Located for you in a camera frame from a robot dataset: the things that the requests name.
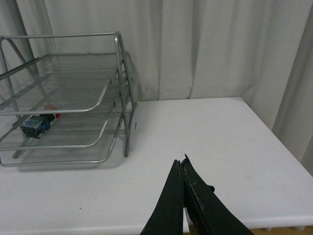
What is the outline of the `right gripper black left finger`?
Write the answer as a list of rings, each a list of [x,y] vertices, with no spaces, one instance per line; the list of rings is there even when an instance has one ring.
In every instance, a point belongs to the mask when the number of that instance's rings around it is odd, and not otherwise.
[[[183,177],[180,161],[174,160],[156,207],[141,234],[183,234],[183,200]]]

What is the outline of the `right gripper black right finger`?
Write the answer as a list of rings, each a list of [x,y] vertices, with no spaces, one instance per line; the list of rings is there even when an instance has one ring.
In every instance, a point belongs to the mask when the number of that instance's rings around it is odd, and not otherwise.
[[[189,158],[182,161],[184,205],[200,235],[251,235],[252,232],[237,219],[195,171]]]

